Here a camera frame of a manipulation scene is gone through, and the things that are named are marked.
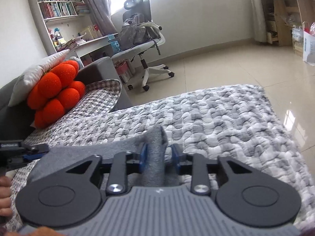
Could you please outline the person's left hand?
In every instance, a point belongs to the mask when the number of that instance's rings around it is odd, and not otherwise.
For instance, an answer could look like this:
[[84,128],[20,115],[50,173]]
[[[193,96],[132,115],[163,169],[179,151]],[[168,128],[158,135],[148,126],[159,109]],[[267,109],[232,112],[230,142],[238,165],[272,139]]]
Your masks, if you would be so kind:
[[0,178],[0,213],[2,217],[11,217],[11,179],[7,176]]

